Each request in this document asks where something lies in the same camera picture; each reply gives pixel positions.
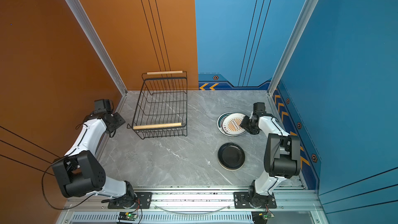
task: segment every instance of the black stripe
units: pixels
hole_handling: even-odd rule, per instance
[[[256,6],[257,6],[257,0],[256,0],[256,3],[254,4],[253,16],[251,17],[251,24],[250,24],[250,29],[249,29],[249,36],[248,36],[248,41],[246,42],[245,54],[243,55],[242,68],[240,69],[240,75],[239,75],[238,86],[239,86],[239,83],[240,83],[240,78],[241,78],[241,76],[242,76],[243,64],[245,63],[246,50],[248,49],[249,37],[250,37],[250,32],[251,32],[251,26],[252,26],[252,24],[253,24],[254,13],[256,12]]]
[[[141,0],[141,4],[142,4],[142,9],[144,10],[145,19],[147,20],[148,30],[149,30],[150,38],[152,40],[153,49],[155,50],[156,59],[158,60],[159,70],[162,71],[162,69],[160,68],[158,54],[156,53],[155,43],[153,42],[152,33],[150,32],[149,22],[148,22],[147,14],[145,13],[144,3],[142,2],[142,0]]]
[[[265,1],[265,0],[263,0],[263,4],[262,4],[262,6],[261,6],[261,10],[260,10],[260,16],[258,17],[258,22],[257,22],[256,32],[254,33],[253,43],[251,44],[251,50],[250,50],[250,55],[249,55],[248,65],[247,65],[247,67],[246,67],[245,77],[243,78],[243,84],[242,84],[242,86],[245,84],[245,79],[246,79],[246,74],[247,74],[247,72],[248,72],[248,67],[249,67],[249,62],[250,62],[251,52],[253,52],[254,41],[256,40],[256,35],[257,35],[258,24],[260,23],[260,19],[261,19],[261,13],[263,12],[264,1]]]
[[[156,30],[155,19],[153,18],[152,7],[151,7],[151,5],[150,5],[150,1],[149,1],[149,0],[148,0],[148,4],[149,4],[150,13],[151,13],[151,15],[152,15],[153,26],[155,27],[156,37],[158,38],[158,44],[159,44],[160,54],[162,55],[163,67],[164,67],[164,70],[166,71],[166,65],[164,64],[164,58],[163,58],[162,47],[160,46],[158,31]]]
[[[41,160],[43,160],[43,161],[45,161],[45,162],[48,162],[47,160],[44,160],[44,159],[41,158],[41,157],[35,156],[35,155],[33,155],[32,153],[27,152],[27,151],[24,151],[23,149],[20,149],[20,148],[18,148],[18,147],[16,147],[16,146],[13,146],[12,144],[9,144],[9,143],[7,143],[7,142],[5,142],[5,141],[0,140],[0,142],[3,142],[3,143],[5,143],[5,144],[8,144],[9,146],[12,146],[12,147],[14,147],[14,148],[17,148],[17,149],[20,150],[20,151],[23,151],[23,152],[25,152],[25,153],[28,153],[29,155],[32,155],[33,157],[37,157],[38,159],[41,159]]]
[[[162,36],[163,36],[163,42],[164,42],[164,48],[166,50],[166,57],[167,57],[167,62],[169,63],[169,70],[172,70],[170,67],[170,61],[169,61],[169,56],[167,54],[167,48],[166,48],[166,41],[164,40],[164,34],[163,34],[163,28],[162,28],[162,22],[160,21],[160,15],[159,15],[159,9],[158,9],[158,3],[155,0],[155,4],[156,4],[156,10],[158,11],[158,17],[159,17],[159,23],[160,23],[160,30],[162,31]]]
[[[382,190],[382,189],[388,189],[388,188],[395,187],[395,186],[398,186],[398,184],[394,184],[394,185],[387,186],[387,187],[384,187],[384,188],[375,189],[375,190],[368,191],[368,192],[365,192],[365,193],[361,193],[361,194],[353,195],[353,196],[351,196],[351,197],[357,197],[357,196],[360,196],[360,195],[365,195],[365,194],[367,194],[367,193],[371,193],[371,192],[379,191],[379,190]],[[322,205],[329,204],[329,203],[332,203],[332,202],[338,202],[338,201],[345,200],[345,199],[348,199],[348,198],[351,198],[351,197],[346,197],[346,198],[343,198],[343,199],[340,199],[340,200],[335,200],[335,201],[331,201],[331,202],[323,203]]]
[[[250,74],[249,74],[249,78],[248,78],[248,82],[247,82],[246,86],[249,85],[249,80],[250,80],[250,76],[251,76],[251,71],[253,70],[254,61],[256,60],[256,55],[257,55],[257,51],[258,51],[258,46],[260,45],[261,36],[263,35],[264,25],[266,24],[266,20],[267,20],[267,16],[268,16],[268,11],[269,11],[269,6],[271,5],[271,1],[272,1],[272,0],[269,0],[268,9],[267,9],[267,13],[266,13],[266,18],[264,19],[263,28],[261,29],[260,39],[258,40],[256,53],[254,54],[253,63],[251,64]]]
[[[53,155],[56,156],[56,157],[59,157],[59,156],[55,155],[54,153],[49,152],[48,150],[44,149],[43,147],[40,147],[40,146],[38,146],[37,144],[35,144],[35,143],[33,143],[33,142],[30,142],[30,141],[27,140],[26,138],[23,138],[23,137],[21,137],[20,135],[14,133],[14,132],[12,132],[12,131],[10,131],[10,130],[8,130],[8,129],[2,127],[2,126],[0,126],[0,127],[3,128],[4,130],[6,130],[7,132],[12,133],[12,134],[14,134],[15,136],[20,137],[20,138],[22,138],[23,140],[25,140],[25,141],[31,143],[32,145],[37,146],[37,147],[39,147],[40,149],[45,150],[46,152],[51,153],[51,154],[53,154]]]
[[[335,190],[338,190],[338,189],[341,189],[341,188],[344,188],[344,187],[347,187],[347,186],[353,185],[354,183],[359,183],[359,182],[362,182],[362,181],[364,181],[364,180],[367,180],[367,179],[369,179],[369,178],[376,177],[376,176],[379,176],[379,175],[381,175],[381,174],[384,174],[384,173],[387,173],[387,172],[393,171],[393,170],[395,170],[395,169],[398,169],[398,167],[395,167],[395,168],[392,168],[392,169],[386,170],[385,172],[381,172],[381,173],[379,173],[379,174],[375,174],[375,175],[373,175],[373,176],[371,176],[371,177],[367,177],[367,178],[361,179],[361,180],[359,180],[359,181],[356,181],[356,182],[353,182],[353,183],[350,183],[350,184],[347,184],[347,185],[341,186],[341,187],[339,187],[339,188],[337,188],[337,189],[333,189],[333,190],[331,190],[331,191],[328,191],[328,192],[322,193],[322,194],[320,194],[320,196],[321,196],[321,195],[324,195],[324,194],[327,194],[327,193],[330,193],[330,192],[332,192],[332,191],[335,191]]]
[[[381,202],[381,203],[376,203],[376,204],[371,204],[371,205],[366,205],[366,206],[356,207],[356,208],[343,209],[343,210],[339,210],[339,211],[329,212],[329,213],[326,213],[326,214],[333,214],[333,213],[338,213],[338,212],[347,211],[347,210],[353,210],[353,209],[358,209],[358,208],[372,207],[372,206],[377,206],[377,205],[391,203],[391,202],[398,202],[398,200],[393,200],[393,201],[389,201],[389,202]]]
[[[3,156],[2,154],[0,154],[0,156],[2,156],[2,157],[5,157],[5,158],[8,158],[9,160],[12,160],[12,161],[14,161],[14,162],[17,162],[17,163],[20,163],[20,164],[26,165],[27,167],[31,167],[31,168],[33,168],[33,169],[37,169],[37,170],[39,170],[39,171],[41,171],[41,172],[45,172],[45,171],[43,171],[43,170],[41,170],[41,169],[38,169],[38,168],[36,168],[36,167],[33,167],[33,166],[30,166],[30,165],[27,165],[26,163],[19,162],[19,161],[15,160],[15,159],[12,159],[12,158],[10,158],[10,157]]]

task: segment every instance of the stacked plates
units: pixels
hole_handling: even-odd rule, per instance
[[[226,112],[222,114],[217,120],[218,129],[222,134],[228,137],[236,137],[242,135],[246,132],[245,129],[240,127],[243,117],[245,117],[243,113],[233,113]]]

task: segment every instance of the black wire basket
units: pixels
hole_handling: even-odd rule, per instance
[[[134,118],[127,128],[141,139],[187,136],[187,72],[147,72],[142,80]]]

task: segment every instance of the mounting plate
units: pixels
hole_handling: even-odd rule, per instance
[[[234,200],[235,200],[235,208],[254,208],[249,203],[249,194],[248,192],[234,192]],[[267,199],[267,207],[268,208],[276,208],[276,201],[274,195],[268,197]]]
[[[138,199],[140,199],[140,208],[142,209],[149,209],[150,203],[152,201],[152,192],[135,192],[137,194]],[[112,202],[109,202],[108,204],[109,209],[125,209],[120,206],[116,206]],[[134,204],[131,208],[129,209],[136,209],[137,204]]]

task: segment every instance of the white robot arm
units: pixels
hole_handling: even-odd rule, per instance
[[[112,114],[109,100],[98,100],[94,105],[96,110],[85,117],[76,142],[53,164],[54,175],[64,197],[102,195],[109,197],[103,202],[109,202],[110,208],[129,208],[136,201],[131,184],[107,177],[93,155],[104,132],[115,133],[125,121],[118,113]]]
[[[267,137],[264,172],[249,187],[249,203],[261,207],[273,197],[272,191],[284,180],[300,173],[300,140],[279,126],[277,119],[266,112],[263,102],[253,104],[251,118],[244,117],[240,124],[250,134]]]

